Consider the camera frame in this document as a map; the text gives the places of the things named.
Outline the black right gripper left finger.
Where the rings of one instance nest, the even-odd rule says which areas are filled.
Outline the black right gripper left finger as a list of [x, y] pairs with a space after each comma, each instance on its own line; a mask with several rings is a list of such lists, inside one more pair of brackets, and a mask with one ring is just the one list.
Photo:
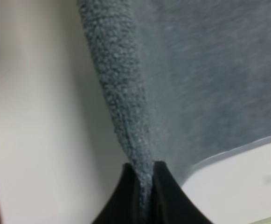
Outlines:
[[93, 224], [137, 224], [140, 185], [129, 163], [123, 165], [119, 182]]

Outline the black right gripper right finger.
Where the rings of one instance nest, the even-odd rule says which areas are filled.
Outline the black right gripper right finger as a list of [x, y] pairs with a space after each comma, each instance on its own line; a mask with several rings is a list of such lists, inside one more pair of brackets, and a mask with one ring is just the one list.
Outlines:
[[156, 161], [153, 167], [151, 223], [211, 224], [182, 191], [163, 161]]

